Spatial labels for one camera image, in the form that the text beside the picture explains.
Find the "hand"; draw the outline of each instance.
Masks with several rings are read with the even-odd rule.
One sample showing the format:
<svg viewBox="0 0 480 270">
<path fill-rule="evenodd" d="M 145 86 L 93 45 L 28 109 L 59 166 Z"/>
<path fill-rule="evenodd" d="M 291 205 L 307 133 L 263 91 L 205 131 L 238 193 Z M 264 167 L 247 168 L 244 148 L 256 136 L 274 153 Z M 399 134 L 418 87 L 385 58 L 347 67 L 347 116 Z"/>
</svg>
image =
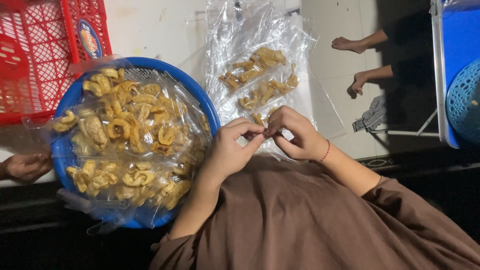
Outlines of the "hand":
<svg viewBox="0 0 480 270">
<path fill-rule="evenodd" d="M 213 179 L 214 184 L 220 186 L 228 176 L 245 167 L 255 151 L 265 141 L 262 134 L 264 131 L 265 127 L 251 123 L 245 117 L 237 118 L 220 127 L 208 150 L 199 175 L 207 174 L 207 179 Z M 245 134 L 254 135 L 254 137 L 245 147 L 242 147 L 237 140 Z"/>
<path fill-rule="evenodd" d="M 32 183 L 52 169 L 50 154 L 13 155 L 1 164 L 2 176 Z"/>
<path fill-rule="evenodd" d="M 279 132 L 292 132 L 288 141 Z M 328 150 L 328 142 L 315 130 L 312 123 L 294 109 L 282 106 L 268 118 L 267 137 L 272 136 L 275 144 L 291 159 L 320 161 Z"/>
</svg>

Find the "foot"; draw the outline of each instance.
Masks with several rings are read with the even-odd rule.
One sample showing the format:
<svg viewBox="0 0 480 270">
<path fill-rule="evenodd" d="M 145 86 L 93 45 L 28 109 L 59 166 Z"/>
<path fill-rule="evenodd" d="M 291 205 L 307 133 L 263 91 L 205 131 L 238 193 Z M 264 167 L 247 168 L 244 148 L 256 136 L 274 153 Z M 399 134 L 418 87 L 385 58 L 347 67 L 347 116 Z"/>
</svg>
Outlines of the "foot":
<svg viewBox="0 0 480 270">
<path fill-rule="evenodd" d="M 351 86 L 353 92 L 363 96 L 363 85 L 368 81 L 368 77 L 364 72 L 358 72 L 354 76 L 353 84 Z"/>
<path fill-rule="evenodd" d="M 364 45 L 361 40 L 349 40 L 344 37 L 337 37 L 332 41 L 332 48 L 363 53 L 368 46 Z"/>
</svg>

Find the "crate logo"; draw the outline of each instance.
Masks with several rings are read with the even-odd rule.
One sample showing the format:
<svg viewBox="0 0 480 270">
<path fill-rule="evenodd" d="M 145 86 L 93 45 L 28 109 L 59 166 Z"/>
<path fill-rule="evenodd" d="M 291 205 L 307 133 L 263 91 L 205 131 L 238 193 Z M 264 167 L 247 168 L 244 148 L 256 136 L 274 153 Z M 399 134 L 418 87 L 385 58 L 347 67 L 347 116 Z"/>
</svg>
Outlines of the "crate logo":
<svg viewBox="0 0 480 270">
<path fill-rule="evenodd" d="M 92 26 L 84 19 L 78 21 L 78 36 L 82 41 L 82 44 L 90 58 L 95 59 L 102 57 L 102 47 L 100 46 L 100 40 L 93 30 Z"/>
</svg>

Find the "plaid cloth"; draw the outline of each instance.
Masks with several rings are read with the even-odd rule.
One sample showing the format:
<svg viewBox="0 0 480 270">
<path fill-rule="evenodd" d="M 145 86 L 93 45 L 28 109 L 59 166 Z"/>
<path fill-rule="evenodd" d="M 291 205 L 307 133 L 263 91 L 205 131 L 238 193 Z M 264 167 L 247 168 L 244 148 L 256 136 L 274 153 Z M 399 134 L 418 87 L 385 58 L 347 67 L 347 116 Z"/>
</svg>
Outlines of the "plaid cloth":
<svg viewBox="0 0 480 270">
<path fill-rule="evenodd" d="M 375 97 L 370 104 L 370 109 L 364 112 L 360 119 L 353 122 L 353 132 L 366 129 L 368 132 L 375 130 L 378 125 L 387 120 L 386 96 Z"/>
</svg>

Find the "brown shirt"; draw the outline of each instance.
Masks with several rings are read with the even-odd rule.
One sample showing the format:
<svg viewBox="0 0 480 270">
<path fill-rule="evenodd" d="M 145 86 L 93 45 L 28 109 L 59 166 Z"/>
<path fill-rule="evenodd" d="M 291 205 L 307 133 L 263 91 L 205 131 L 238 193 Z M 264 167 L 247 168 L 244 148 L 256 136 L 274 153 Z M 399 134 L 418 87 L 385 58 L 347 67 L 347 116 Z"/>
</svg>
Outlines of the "brown shirt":
<svg viewBox="0 0 480 270">
<path fill-rule="evenodd" d="M 480 246 L 396 180 L 359 197 L 314 164 L 265 156 L 224 181 L 202 231 L 157 248 L 153 270 L 480 269 Z"/>
</svg>

